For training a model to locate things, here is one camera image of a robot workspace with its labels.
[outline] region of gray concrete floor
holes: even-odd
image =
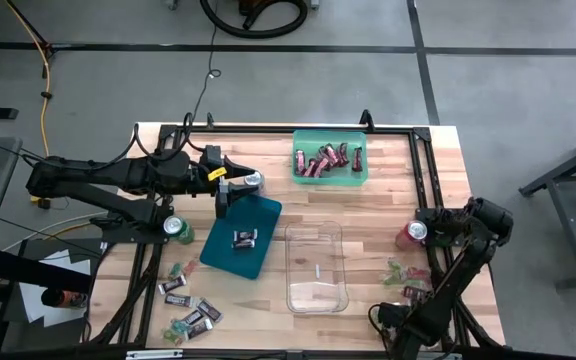
[[[322,3],[286,37],[251,42],[218,33],[216,43],[413,45],[404,0]],[[147,0],[19,0],[18,6],[52,41],[208,44],[212,31],[195,0],[181,0],[176,12]],[[417,6],[427,46],[576,47],[576,0],[418,0]],[[220,13],[239,22],[234,9],[226,1]],[[260,26],[293,12],[276,5]],[[3,2],[0,40],[28,40]],[[51,152],[107,159],[125,145],[134,122],[179,121],[197,100],[207,58],[59,53],[47,114]],[[576,57],[429,56],[428,62],[441,124],[458,127],[474,194],[515,214],[512,241],[492,264],[507,343],[576,355],[576,290],[553,287],[576,275],[576,264],[547,195],[524,199],[516,191],[576,148]],[[209,82],[200,118],[211,111],[217,121],[354,123],[368,108],[379,123],[428,124],[415,55],[231,52],[216,53],[214,66],[223,76]],[[20,111],[15,121],[0,121],[0,135],[21,137],[37,152],[40,68],[34,51],[0,51],[0,106]],[[18,165],[2,217],[39,228],[95,211],[76,201],[65,211],[32,207],[24,188],[29,172]],[[24,235],[0,224],[0,247]]]

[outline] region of green plastic bin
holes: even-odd
[[[330,171],[323,171],[320,178],[303,177],[297,174],[297,150],[303,150],[308,160],[316,158],[319,148],[328,143],[335,148],[341,143],[348,143],[348,161],[344,167],[335,167]],[[361,172],[352,171],[352,163],[355,159],[355,148],[361,147],[362,168]],[[292,135],[292,178],[297,184],[309,185],[335,185],[335,186],[360,186],[368,179],[368,161],[366,160],[366,135],[356,131],[318,131],[296,130]]]

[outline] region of green soda can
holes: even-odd
[[[170,240],[188,245],[195,240],[195,231],[179,216],[171,215],[164,221],[164,231]]]

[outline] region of vacuum hose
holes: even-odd
[[[298,7],[299,16],[297,16],[297,18],[290,24],[278,27],[276,29],[250,30],[252,24],[254,24],[255,21],[257,20],[257,17],[268,6],[274,5],[279,2],[291,3],[296,7]],[[226,24],[219,17],[217,17],[215,12],[210,7],[210,4],[208,4],[208,0],[199,0],[199,3],[201,4],[201,8],[204,10],[204,13],[206,13],[206,16],[208,16],[208,19],[210,19],[210,21],[212,21],[212,23],[215,24],[215,26],[217,26],[219,29],[225,31],[226,33],[232,36],[244,39],[270,39],[286,35],[288,33],[297,30],[297,28],[299,28],[304,23],[304,21],[306,21],[306,16],[308,15],[308,6],[304,2],[304,0],[264,0],[255,5],[250,11],[250,14],[246,16],[246,21],[244,22],[243,29],[238,29],[234,26]]]

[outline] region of wooden table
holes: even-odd
[[[144,145],[154,149],[160,123],[141,124]],[[470,186],[455,127],[431,127],[434,153],[446,207],[462,207]],[[394,236],[413,217],[418,207],[410,148],[405,136],[367,135],[368,180],[361,187],[297,185],[291,179],[291,134],[205,134],[192,135],[194,144],[221,145],[234,162],[253,167],[266,177],[265,195],[280,201],[283,211],[275,229],[262,272],[256,281],[200,265],[179,293],[206,297],[225,314],[210,333],[182,345],[186,348],[383,350],[367,320],[368,308],[381,301],[403,302],[403,286],[385,286],[387,260],[428,268],[423,251],[402,252]],[[424,152],[420,148],[428,194]],[[186,147],[191,158],[199,154]],[[130,157],[142,156],[137,148]],[[164,247],[159,279],[179,261],[197,259],[215,220],[214,199],[208,196],[177,196],[177,213],[195,228],[190,245]],[[286,305],[286,259],[284,230],[300,221],[335,221],[343,228],[348,307],[329,315],[292,313]],[[92,295],[90,321],[93,335],[110,320],[126,296],[135,253],[134,245],[117,245],[102,263]],[[501,323],[488,267],[484,267],[463,295],[481,325],[493,339],[504,343]],[[142,305],[133,316],[131,337],[138,328]],[[165,305],[157,293],[153,303],[147,346],[170,347],[161,336],[171,318],[189,311]]]

